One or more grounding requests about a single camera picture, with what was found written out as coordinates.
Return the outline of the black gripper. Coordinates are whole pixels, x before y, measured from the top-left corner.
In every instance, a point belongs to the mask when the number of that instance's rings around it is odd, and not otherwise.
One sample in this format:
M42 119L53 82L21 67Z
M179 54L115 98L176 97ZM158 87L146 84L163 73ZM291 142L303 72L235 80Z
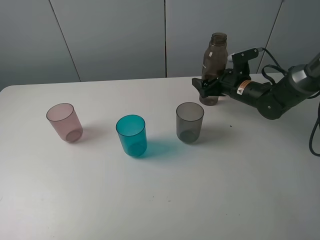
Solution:
M242 96L251 83L249 63L234 63L233 69L226 69L220 77L192 78L191 83L202 98Z

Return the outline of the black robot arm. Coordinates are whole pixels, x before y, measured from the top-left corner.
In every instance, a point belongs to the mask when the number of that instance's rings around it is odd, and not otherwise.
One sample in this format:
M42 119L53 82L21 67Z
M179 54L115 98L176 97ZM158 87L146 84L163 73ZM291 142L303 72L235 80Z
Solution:
M309 63L292 66L289 70L269 65L282 73L279 82L262 71L268 81L259 83L251 80L249 61L258 57L261 48L251 48L230 55L233 68L226 69L214 80L192 79L192 85L199 94L206 97L229 96L252 106L266 119L276 120L285 112L306 99L320 94L320 56Z

